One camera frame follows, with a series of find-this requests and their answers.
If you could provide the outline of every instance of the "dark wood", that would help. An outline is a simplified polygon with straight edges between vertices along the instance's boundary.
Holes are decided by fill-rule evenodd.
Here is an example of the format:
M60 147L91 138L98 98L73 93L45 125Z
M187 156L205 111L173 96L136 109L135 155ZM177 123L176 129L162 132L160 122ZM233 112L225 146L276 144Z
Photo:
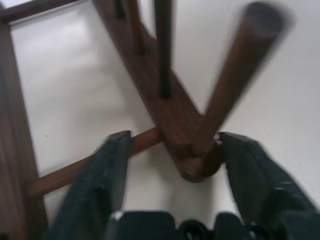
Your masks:
M253 80L253 75L283 30L284 20L271 5L251 3L245 9L205 117L192 139L191 148L195 155L208 152L213 136Z
M0 19L5 23L9 23L76 1L79 0L31 0L17 6L0 10Z
M125 8L122 0L113 0L114 1L114 11L117 18L124 18L126 16Z
M193 157L189 151L190 139L201 121L197 111L178 78L170 71L172 91L170 99L159 96L157 81L157 43L142 27L144 55L132 51L130 28L124 19L118 19L112 11L111 1L93 0L123 63L131 75L140 96L154 123L163 133L164 143L170 152L180 175L190 182L198 182L214 174L220 167L219 151L207 157Z
M162 142L161 130L154 127L132 138L131 156L141 153L160 142ZM62 188L72 181L77 176L79 169L91 158L86 157L62 169L52 172L46 176L36 179L28 185L28 194L30 197L38 198L48 194L54 190Z
M159 93L171 98L172 0L154 0L156 43L158 52Z
M9 25L0 23L0 37L0 233L38 240L47 216L43 199L27 193L38 171Z
M125 0L127 8L127 19L131 29L133 49L136 54L144 53L144 43L141 33L141 23L138 0Z

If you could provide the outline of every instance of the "white surface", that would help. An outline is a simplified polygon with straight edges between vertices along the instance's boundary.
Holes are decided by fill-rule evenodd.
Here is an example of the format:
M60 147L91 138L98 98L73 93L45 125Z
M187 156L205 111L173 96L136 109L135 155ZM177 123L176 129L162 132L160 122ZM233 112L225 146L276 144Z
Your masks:
M245 0L178 0L174 70L203 111ZM260 140L320 203L320 2L283 2L295 27L265 64L224 130ZM151 1L142 18L153 31ZM108 134L153 127L117 51L90 2L12 28L41 175L92 153ZM45 197L52 218L63 190ZM234 211L224 169L198 184L182 180L162 145L130 161L124 207L168 210L179 223L212 225Z

